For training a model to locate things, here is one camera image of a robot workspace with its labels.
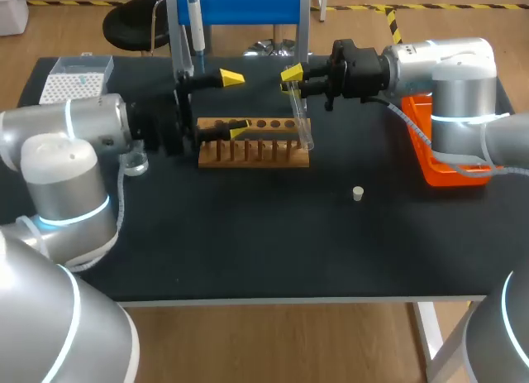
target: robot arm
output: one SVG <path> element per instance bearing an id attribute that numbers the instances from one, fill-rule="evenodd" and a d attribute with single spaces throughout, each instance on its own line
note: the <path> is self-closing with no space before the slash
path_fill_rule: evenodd
<path id="1" fill-rule="evenodd" d="M 53 262 L 76 266 L 105 255 L 117 240 L 117 220 L 87 141 L 58 134 L 28 139 L 21 172 L 37 214 L 1 227 Z"/>
<path id="2" fill-rule="evenodd" d="M 326 76 L 323 81 L 308 82 Z M 457 165 L 529 165 L 529 114 L 496 115 L 497 72 L 490 44 L 480 38 L 392 45 L 377 55 L 352 40 L 335 41 L 319 67 L 300 64 L 282 73 L 298 81 L 301 97 L 324 93 L 365 100 L 432 93 L 434 156 Z"/>

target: white cable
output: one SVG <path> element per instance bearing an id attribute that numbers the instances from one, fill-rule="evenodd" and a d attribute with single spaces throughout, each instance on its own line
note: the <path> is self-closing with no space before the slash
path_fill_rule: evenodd
<path id="1" fill-rule="evenodd" d="M 119 171 L 117 172 L 117 232 L 119 234 L 123 226 L 123 221 L 125 220 L 125 192 L 123 190 L 123 180 L 125 179 L 125 162 L 123 156 L 119 156 Z M 108 251 L 101 256 L 96 257 L 95 259 L 83 263 L 82 265 L 69 267 L 69 270 L 73 273 L 79 273 L 80 271 L 86 271 L 99 263 L 99 261 L 108 254 Z"/>
<path id="2" fill-rule="evenodd" d="M 46 243 L 44 242 L 44 238 L 42 238 L 42 234 L 40 230 L 33 223 L 33 221 L 24 215 L 24 216 L 19 216 L 15 220 L 15 222 L 17 224 L 23 224 L 27 227 L 27 229 L 30 231 L 30 233 L 35 238 L 37 245 L 39 246 L 39 252 L 42 255 L 44 255 L 46 259 L 50 259 L 50 253 L 48 252 L 48 247 L 46 246 Z"/>

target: metal stand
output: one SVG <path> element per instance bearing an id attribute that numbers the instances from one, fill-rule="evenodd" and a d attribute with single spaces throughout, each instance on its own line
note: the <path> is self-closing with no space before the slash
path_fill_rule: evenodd
<path id="1" fill-rule="evenodd" d="M 178 23 L 179 10 L 177 0 L 166 1 L 173 76 L 176 79 L 178 71 L 186 71 L 189 75 L 193 75 L 194 67 L 191 61 L 191 53 L 189 52 L 188 36 L 186 35 L 185 27 Z"/>
<path id="2" fill-rule="evenodd" d="M 445 383 L 465 361 L 465 330 L 479 302 L 473 302 L 450 336 L 443 342 L 436 311 L 432 302 L 413 304 L 422 350 L 427 365 L 428 383 Z"/>
<path id="3" fill-rule="evenodd" d="M 271 40 L 258 42 L 254 47 L 250 48 L 250 53 L 245 55 L 280 55 L 280 56 L 293 56 L 293 63 L 308 62 L 308 37 L 309 37 L 309 26 L 310 26 L 310 2 L 311 0 L 299 0 L 299 20 L 295 22 L 287 22 L 287 24 L 297 24 L 296 29 L 296 40 L 284 40 L 282 35 L 282 29 L 280 25 L 274 26 L 274 38 Z M 209 1 L 209 7 L 215 4 L 213 0 Z M 233 7 L 224 7 L 214 5 L 216 12 L 222 9 L 233 9 Z M 270 7 L 270 12 L 274 12 L 274 7 Z M 276 17 L 270 13 L 266 22 L 261 24 L 273 23 Z M 171 45 L 171 57 L 173 60 L 173 72 L 176 75 L 177 71 L 186 71 L 190 75 L 193 75 L 193 63 L 191 61 L 191 54 L 189 52 L 188 38 L 186 36 L 184 27 L 178 22 L 178 3 L 177 0 L 167 0 L 167 18 L 169 23 L 169 38 Z M 204 23 L 204 25 L 221 25 L 221 24 L 245 24 L 237 21 L 233 21 L 233 16 L 228 19 L 228 22 L 213 21 Z"/>

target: small white cap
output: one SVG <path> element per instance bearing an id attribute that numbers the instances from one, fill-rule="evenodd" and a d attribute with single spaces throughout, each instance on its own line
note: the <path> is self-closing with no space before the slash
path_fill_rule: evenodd
<path id="1" fill-rule="evenodd" d="M 98 163 L 92 145 L 62 134 L 44 133 L 30 137 L 22 145 L 21 171 L 31 184 L 51 184 L 71 180 Z"/>
<path id="2" fill-rule="evenodd" d="M 353 199 L 355 201 L 360 201 L 362 199 L 362 195 L 364 195 L 364 189 L 360 186 L 355 186 L 353 188 Z"/>

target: cable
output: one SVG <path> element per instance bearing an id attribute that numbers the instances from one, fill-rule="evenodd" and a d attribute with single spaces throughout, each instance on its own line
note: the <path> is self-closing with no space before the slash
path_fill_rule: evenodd
<path id="1" fill-rule="evenodd" d="M 117 172 L 117 220 L 116 220 L 116 227 L 117 227 L 117 233 L 119 235 L 119 232 L 122 229 L 123 221 L 125 220 L 125 191 L 123 189 L 123 181 L 125 179 L 125 161 L 123 159 L 124 155 L 119 156 L 119 170 Z M 72 273 L 79 273 L 81 271 L 86 271 L 95 265 L 99 263 L 99 261 L 105 257 L 105 255 L 108 254 L 108 251 L 102 254 L 101 256 L 96 257 L 95 259 L 88 261 L 86 263 L 83 263 L 82 265 L 76 265 L 69 267 L 69 270 Z"/>

